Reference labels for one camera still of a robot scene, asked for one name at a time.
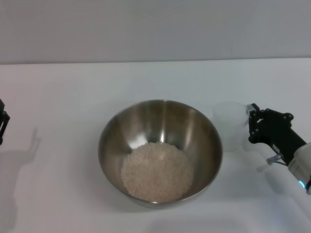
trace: bowl rim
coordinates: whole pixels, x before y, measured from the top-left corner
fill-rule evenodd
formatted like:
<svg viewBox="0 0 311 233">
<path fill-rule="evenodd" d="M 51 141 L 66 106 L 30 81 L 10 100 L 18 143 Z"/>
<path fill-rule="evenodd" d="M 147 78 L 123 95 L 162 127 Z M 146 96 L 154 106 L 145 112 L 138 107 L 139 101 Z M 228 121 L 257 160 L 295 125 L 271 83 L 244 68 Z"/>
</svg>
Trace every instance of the bowl rim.
<svg viewBox="0 0 311 233">
<path fill-rule="evenodd" d="M 219 164 L 219 167 L 218 167 L 217 172 L 215 173 L 213 179 L 209 182 L 209 184 L 206 185 L 206 186 L 205 186 L 203 189 L 201 189 L 199 192 L 197 192 L 197 193 L 195 193 L 195 194 L 193 194 L 193 195 L 191 195 L 191 196 L 189 196 L 189 197 L 182 198 L 182 199 L 179 199 L 179 200 L 174 200 L 174 201 L 168 201 L 168 202 L 148 201 L 148 200 L 136 198 L 136 197 L 130 195 L 129 193 L 123 192 L 121 189 L 119 189 L 117 186 L 115 186 L 115 185 L 112 183 L 112 181 L 106 176 L 104 167 L 103 167 L 102 162 L 101 162 L 101 160 L 100 160 L 100 146 L 101 146 L 101 141 L 102 141 L 102 137 L 103 137 L 105 131 L 107 130 L 107 126 L 109 125 L 109 123 L 110 123 L 113 119 L 115 119 L 119 114 L 121 114 L 122 112 L 124 112 L 125 110 L 127 110 L 127 109 L 129 109 L 129 108 L 131 108 L 131 107 L 133 107 L 133 106 L 136 106 L 136 105 L 139 105 L 139 104 L 142 104 L 142 103 L 146 103 L 146 102 L 156 102 L 156 101 L 178 103 L 178 104 L 184 105 L 184 106 L 186 106 L 186 107 L 189 107 L 189 108 L 191 108 L 191 109 L 194 109 L 195 111 L 197 111 L 198 113 L 200 113 L 207 121 L 210 122 L 211 126 L 214 128 L 214 130 L 215 130 L 215 132 L 216 132 L 216 134 L 217 134 L 217 136 L 218 136 L 218 139 L 219 139 L 219 142 L 220 142 L 220 147 L 221 147 L 221 148 L 220 148 L 220 149 L 221 149 L 220 164 Z M 128 107 L 122 109 L 121 111 L 119 111 L 118 113 L 116 113 L 116 114 L 107 122 L 107 124 L 105 125 L 105 127 L 104 127 L 104 129 L 103 129 L 103 132 L 102 132 L 102 134 L 101 134 L 101 136 L 100 136 L 99 143 L 98 143 L 98 160 L 99 160 L 101 169 L 102 169 L 102 171 L 103 171 L 105 177 L 108 179 L 108 181 L 109 181 L 117 190 L 119 190 L 120 192 L 122 192 L 123 194 L 125 194 L 127 197 L 132 198 L 132 199 L 135 199 L 135 200 L 138 200 L 138 201 L 141 201 L 141 202 L 144 202 L 144 203 L 156 204 L 156 205 L 166 205 L 166 204 L 173 204 L 173 203 L 184 202 L 184 201 L 186 201 L 186 200 L 188 200 L 188 199 L 190 199 L 190 198 L 193 198 L 193 197 L 199 195 L 200 193 L 202 193 L 204 190 L 206 190 L 206 189 L 213 183 L 213 181 L 214 181 L 215 178 L 217 177 L 217 175 L 218 175 L 218 173 L 219 173 L 219 171 L 220 171 L 220 168 L 221 168 L 221 166 L 222 166 L 222 163 L 223 163 L 223 156 L 224 156 L 223 144 L 222 144 L 221 138 L 220 138 L 219 133 L 218 133 L 216 127 L 214 126 L 214 124 L 205 116 L 205 114 L 201 113 L 199 110 L 197 110 L 197 109 L 195 109 L 195 108 L 193 108 L 193 107 L 191 107 L 191 106 L 189 106 L 189 105 L 187 105 L 187 104 L 184 104 L 184 103 L 181 103 L 181 102 L 177 102 L 177 101 L 174 101 L 174 100 L 161 100 L 161 99 L 158 99 L 158 100 L 144 100 L 144 101 L 141 101 L 141 102 L 134 103 L 134 104 L 132 104 L 132 105 L 130 105 L 130 106 L 128 106 Z"/>
</svg>

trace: white wall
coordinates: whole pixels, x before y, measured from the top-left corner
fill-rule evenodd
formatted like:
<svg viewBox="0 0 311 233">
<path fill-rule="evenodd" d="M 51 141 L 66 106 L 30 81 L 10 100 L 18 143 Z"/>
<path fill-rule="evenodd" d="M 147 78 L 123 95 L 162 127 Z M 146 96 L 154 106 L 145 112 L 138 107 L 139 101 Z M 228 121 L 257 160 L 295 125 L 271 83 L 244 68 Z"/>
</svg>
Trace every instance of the white wall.
<svg viewBox="0 0 311 233">
<path fill-rule="evenodd" d="M 311 56 L 311 0 L 0 0 L 0 63 Z"/>
</svg>

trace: grain of rice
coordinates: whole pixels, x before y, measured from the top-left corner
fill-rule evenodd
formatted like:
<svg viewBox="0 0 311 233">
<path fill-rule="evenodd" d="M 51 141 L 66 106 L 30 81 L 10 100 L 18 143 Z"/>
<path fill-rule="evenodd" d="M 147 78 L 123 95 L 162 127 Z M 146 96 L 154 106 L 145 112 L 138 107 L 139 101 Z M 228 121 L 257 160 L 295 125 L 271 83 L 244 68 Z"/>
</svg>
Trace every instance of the grain of rice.
<svg viewBox="0 0 311 233">
<path fill-rule="evenodd" d="M 121 179 L 132 196 L 147 201 L 178 200 L 192 184 L 193 167 L 186 154 L 167 143 L 146 143 L 125 157 Z"/>
</svg>

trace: stainless steel bowl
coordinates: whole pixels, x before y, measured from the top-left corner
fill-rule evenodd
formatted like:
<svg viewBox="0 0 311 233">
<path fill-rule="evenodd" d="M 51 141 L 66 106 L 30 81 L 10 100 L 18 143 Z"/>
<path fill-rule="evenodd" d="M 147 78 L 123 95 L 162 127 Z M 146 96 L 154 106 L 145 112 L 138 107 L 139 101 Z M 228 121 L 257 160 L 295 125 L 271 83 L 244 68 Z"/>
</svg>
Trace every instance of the stainless steel bowl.
<svg viewBox="0 0 311 233">
<path fill-rule="evenodd" d="M 190 190 L 173 202 L 135 198 L 120 176 L 125 156 L 138 146 L 160 141 L 182 150 L 194 166 Z M 175 101 L 149 100 L 123 109 L 108 122 L 99 141 L 98 157 L 104 174 L 118 190 L 139 204 L 157 208 L 190 199 L 206 189 L 218 174 L 223 149 L 215 127 L 198 110 Z"/>
</svg>

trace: white table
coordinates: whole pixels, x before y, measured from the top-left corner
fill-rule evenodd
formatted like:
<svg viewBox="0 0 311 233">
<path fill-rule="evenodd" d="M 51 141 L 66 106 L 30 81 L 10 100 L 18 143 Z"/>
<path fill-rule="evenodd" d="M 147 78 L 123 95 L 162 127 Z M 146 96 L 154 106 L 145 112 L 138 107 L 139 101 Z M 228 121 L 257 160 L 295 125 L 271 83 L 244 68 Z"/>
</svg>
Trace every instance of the white table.
<svg viewBox="0 0 311 233">
<path fill-rule="evenodd" d="M 309 233 L 311 197 L 267 145 L 225 152 L 198 199 L 166 210 L 131 202 L 105 178 L 99 136 L 124 107 L 224 100 L 294 115 L 311 141 L 311 59 L 0 66 L 11 117 L 0 146 L 0 233 Z"/>
</svg>

